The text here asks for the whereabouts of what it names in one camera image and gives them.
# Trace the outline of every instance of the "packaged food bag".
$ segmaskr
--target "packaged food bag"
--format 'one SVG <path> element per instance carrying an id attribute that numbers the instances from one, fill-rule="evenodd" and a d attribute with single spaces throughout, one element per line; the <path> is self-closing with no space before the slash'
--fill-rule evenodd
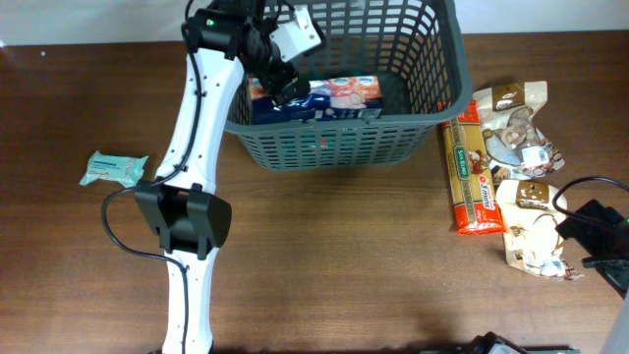
<path id="1" fill-rule="evenodd" d="M 552 206 L 558 190 L 532 181 L 502 181 L 496 194 L 507 226 L 504 250 L 507 263 L 529 274 L 556 280 L 582 277 L 563 259 L 563 238 L 555 227 L 566 215 Z M 567 208 L 561 196 L 557 203 Z"/>
<path id="2" fill-rule="evenodd" d="M 85 186 L 95 180 L 116 181 L 125 187 L 133 187 L 144 175 L 144 163 L 148 156 L 142 158 L 109 156 L 95 152 L 87 163 L 87 173 L 80 185 Z"/>
<path id="3" fill-rule="evenodd" d="M 376 76 L 310 81 L 311 92 L 275 106 L 258 79 L 249 80 L 254 124 L 377 119 L 383 100 Z"/>
<path id="4" fill-rule="evenodd" d="M 546 82 L 486 88 L 474 92 L 474 100 L 496 185 L 542 177 L 563 166 L 561 153 L 533 123 L 547 101 Z"/>
<path id="5" fill-rule="evenodd" d="M 460 235 L 505 231 L 487 164 L 485 142 L 473 101 L 458 117 L 441 124 L 454 213 Z"/>

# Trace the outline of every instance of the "snack bag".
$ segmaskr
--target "snack bag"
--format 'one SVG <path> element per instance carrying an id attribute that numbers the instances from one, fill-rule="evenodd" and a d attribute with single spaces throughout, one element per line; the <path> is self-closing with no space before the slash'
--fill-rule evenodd
<path id="1" fill-rule="evenodd" d="M 460 235 L 504 232 L 493 196 L 481 124 L 472 101 L 467 110 L 441 125 L 450 174 L 454 213 Z"/>
<path id="2" fill-rule="evenodd" d="M 87 173 L 79 182 L 85 186 L 97 179 L 116 181 L 125 187 L 133 187 L 144 175 L 144 163 L 148 156 L 143 158 L 108 156 L 95 152 L 87 163 Z"/>
<path id="3" fill-rule="evenodd" d="M 533 124 L 547 101 L 546 82 L 513 83 L 474 92 L 493 182 L 529 180 L 563 166 L 561 153 Z"/>
<path id="4" fill-rule="evenodd" d="M 383 100 L 376 76 L 310 81 L 309 94 L 275 106 L 258 79 L 249 80 L 254 125 L 377 119 Z"/>
<path id="5" fill-rule="evenodd" d="M 557 192 L 544 183 L 503 181 L 495 199 L 507 226 L 502 234 L 507 263 L 535 276 L 572 280 L 583 275 L 560 258 L 563 238 L 554 228 L 566 215 L 552 206 Z M 563 196 L 557 203 L 567 207 Z"/>

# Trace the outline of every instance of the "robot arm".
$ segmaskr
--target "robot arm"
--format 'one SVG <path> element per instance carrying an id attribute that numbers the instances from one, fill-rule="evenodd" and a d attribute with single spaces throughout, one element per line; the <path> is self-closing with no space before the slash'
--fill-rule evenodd
<path id="1" fill-rule="evenodd" d="M 169 313 L 162 353 L 207 354 L 211 275 L 231 223 L 231 207 L 214 196 L 216 160 L 231 102 L 247 74 L 260 79 L 276 103 L 310 90 L 290 60 L 325 44 L 306 6 L 291 6 L 291 21 L 278 26 L 262 20 L 263 0 L 248 6 L 214 1 L 187 20 L 188 74 L 179 117 L 156 179 L 171 174 L 187 150 L 198 119 L 192 153 L 184 168 L 163 184 L 136 192 L 136 201 L 165 257 L 187 269 L 188 322 L 182 273 L 168 263 Z M 194 64 L 199 68 L 201 93 Z M 197 100 L 200 115 L 196 117 Z M 185 343 L 182 342 L 187 331 Z"/>

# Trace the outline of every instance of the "wooden table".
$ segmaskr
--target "wooden table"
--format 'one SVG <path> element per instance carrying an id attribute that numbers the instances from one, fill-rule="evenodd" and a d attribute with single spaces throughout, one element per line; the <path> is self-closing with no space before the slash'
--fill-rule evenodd
<path id="1" fill-rule="evenodd" d="M 477 88 L 548 81 L 536 122 L 567 164 L 546 182 L 629 181 L 627 32 L 465 39 Z M 152 176 L 181 101 L 182 45 L 9 47 L 0 60 L 0 352 L 160 347 L 165 265 L 105 236 L 100 203 L 118 185 L 79 180 L 96 149 L 149 155 Z M 225 135 L 217 178 L 234 209 L 212 285 L 217 349 L 427 348 L 493 330 L 596 353 L 622 304 L 593 271 L 574 282 L 535 278 L 506 265 L 499 235 L 457 236 L 436 131 L 398 166 L 303 173 L 264 170 Z M 629 214 L 627 195 L 607 185 L 567 198 Z M 132 199 L 110 215 L 130 246 L 159 252 Z M 564 255 L 582 269 L 574 241 Z"/>

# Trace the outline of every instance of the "black cable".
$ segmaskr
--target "black cable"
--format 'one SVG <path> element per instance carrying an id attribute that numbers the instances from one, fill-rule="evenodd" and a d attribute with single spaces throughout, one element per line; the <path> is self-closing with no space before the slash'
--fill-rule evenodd
<path id="1" fill-rule="evenodd" d="M 187 21 L 190 17 L 190 8 L 193 6 L 195 0 L 188 0 L 188 4 L 186 4 L 186 10 L 184 11 L 184 21 Z"/>
<path id="2" fill-rule="evenodd" d="M 591 225 L 594 225 L 596 227 L 608 230 L 608 231 L 615 231 L 615 228 L 609 226 L 609 224 L 607 224 L 606 222 L 604 222 L 603 220 L 597 219 L 595 217 L 591 217 L 591 216 L 586 216 L 586 215 L 582 215 L 582 214 L 578 214 L 576 212 L 572 212 L 570 210 L 564 209 L 563 207 L 559 206 L 557 204 L 557 201 L 559 200 L 559 197 L 561 197 L 562 194 L 564 194 L 570 187 L 579 184 L 579 183 L 583 183 L 583 182 L 588 182 L 588 181 L 603 181 L 603 182 L 607 182 L 607 183 L 611 183 L 613 185 L 616 185 L 620 188 L 622 188 L 623 190 L 625 190 L 626 192 L 629 192 L 629 187 L 627 187 L 627 185 L 625 185 L 622 182 L 613 180 L 611 178 L 608 177 L 601 177 L 601 176 L 589 176 L 589 177 L 582 177 L 582 178 L 578 178 L 570 183 L 568 183 L 567 185 L 563 186 L 559 192 L 557 192 L 557 194 L 554 196 L 554 198 L 552 199 L 552 206 L 557 209 L 557 211 L 566 214 L 569 217 L 572 217 L 575 220 L 579 220 L 585 223 L 589 223 Z"/>
<path id="3" fill-rule="evenodd" d="M 277 14 L 275 14 L 275 23 L 279 19 L 279 16 L 282 14 L 282 4 L 286 5 L 290 11 L 295 11 L 295 7 L 293 4 L 289 3 L 288 0 L 277 0 Z"/>
<path id="4" fill-rule="evenodd" d="M 125 189 L 122 189 L 120 191 L 114 192 L 112 194 L 110 194 L 109 196 L 107 196 L 107 198 L 105 198 L 105 200 L 102 202 L 102 206 L 100 207 L 100 219 L 102 221 L 102 225 L 105 228 L 105 232 L 107 233 L 107 235 L 109 235 L 109 238 L 111 238 L 111 240 L 114 242 L 114 244 L 116 244 L 116 246 L 120 247 L 123 251 L 129 252 L 132 255 L 136 255 L 136 256 L 140 256 L 140 257 L 144 257 L 144 258 L 148 258 L 148 259 L 152 259 L 152 260 L 158 260 L 158 261 L 165 261 L 165 262 L 169 262 L 175 266 L 177 266 L 177 268 L 179 269 L 179 271 L 181 271 L 181 275 L 182 275 L 182 279 L 184 281 L 184 335 L 183 335 L 183 339 L 182 339 L 182 347 L 181 347 L 181 351 L 182 354 L 186 354 L 186 337 L 188 335 L 188 315 L 189 315 L 189 303 L 188 303 L 188 279 L 186 277 L 186 268 L 184 267 L 184 265 L 182 265 L 180 262 L 177 262 L 173 259 L 170 259 L 168 257 L 165 256 L 161 256 L 161 255 L 156 255 L 153 253 L 148 253 L 148 252 L 142 252 L 142 251 L 137 251 L 134 250 L 132 248 L 127 247 L 125 244 L 123 244 L 118 237 L 116 237 L 116 235 L 114 234 L 114 232 L 111 230 L 111 227 L 109 226 L 109 221 L 107 219 L 107 208 L 109 207 L 109 205 L 111 204 L 111 202 L 118 198 L 121 197 L 123 195 L 129 194 L 129 193 L 133 193 L 133 192 L 137 192 L 140 190 L 144 190 L 144 189 L 148 189 L 148 188 L 153 188 L 159 185 L 164 184 L 165 182 L 173 179 L 179 172 L 181 172 L 184 167 L 186 166 L 186 163 L 188 162 L 188 158 L 190 157 L 190 154 L 192 153 L 193 150 L 193 145 L 195 143 L 195 136 L 197 135 L 197 127 L 199 126 L 199 119 L 200 119 L 200 107 L 201 107 L 201 84 L 200 84 L 200 73 L 199 73 L 199 66 L 197 64 L 197 59 L 195 58 L 195 53 L 190 45 L 190 41 L 188 39 L 188 32 L 187 32 L 187 26 L 186 24 L 183 24 L 181 26 L 181 33 L 182 33 L 182 37 L 184 38 L 184 44 L 186 45 L 186 51 L 188 52 L 188 55 L 190 56 L 190 61 L 192 63 L 193 66 L 193 71 L 195 72 L 195 81 L 197 82 L 197 90 L 195 92 L 195 96 L 197 97 L 197 104 L 195 107 L 195 118 L 193 121 L 193 127 L 192 130 L 190 132 L 190 139 L 188 140 L 188 146 L 186 147 L 186 151 L 181 159 L 181 162 L 178 165 L 175 165 L 174 170 L 169 173 L 168 175 L 166 175 L 166 177 L 150 182 L 148 184 L 144 184 L 144 185 L 138 185 L 138 186 L 134 186 L 134 187 L 128 187 Z"/>

